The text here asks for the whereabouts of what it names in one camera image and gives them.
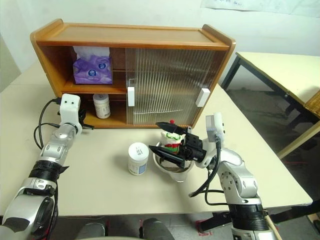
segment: white door handle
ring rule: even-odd
[[[135,106],[135,88],[133,86],[128,86],[128,106]]]
[[[198,98],[195,101],[195,104],[198,107],[203,107],[210,95],[210,90],[208,88],[201,88]]]

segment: white jar lid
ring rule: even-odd
[[[149,156],[149,148],[142,142],[135,142],[129,147],[129,156],[135,161],[145,161]]]
[[[104,104],[109,101],[109,95],[100,93],[93,94],[93,101],[97,104]]]

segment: robotic arm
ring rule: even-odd
[[[52,224],[58,193],[57,179],[68,167],[63,167],[74,139],[82,132],[78,111],[80,97],[62,96],[60,127],[53,132],[42,149],[28,178],[9,204],[0,225],[0,239],[42,239]]]
[[[247,170],[245,162],[236,152],[221,148],[225,137],[221,113],[206,116],[208,138],[203,141],[191,134],[190,127],[184,129],[166,122],[156,124],[167,132],[185,134],[185,138],[177,154],[160,146],[149,146],[155,154],[180,168],[184,168],[185,161],[195,161],[199,168],[212,170],[208,180],[197,191],[190,193],[190,197],[201,193],[215,174],[218,174],[232,219],[234,240],[276,239],[265,219],[266,212],[258,195],[256,178]]]

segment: white wall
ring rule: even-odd
[[[20,74],[21,72],[0,34],[0,92]]]
[[[181,27],[210,24],[233,37],[238,52],[320,56],[320,18],[214,10],[200,5],[201,0],[1,0],[0,31],[22,72],[37,58],[29,34],[57,18],[75,23]],[[264,89],[245,70],[236,77],[232,88]]]

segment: wooden cabinet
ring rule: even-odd
[[[56,96],[77,94],[87,109],[85,123],[96,128],[152,128],[174,119],[197,122],[202,88],[212,90],[235,41],[212,28],[65,23],[57,19],[30,35]],[[76,84],[73,46],[109,47],[112,84]],[[135,104],[127,104],[134,87]],[[92,95],[109,94],[111,116],[96,117]]]

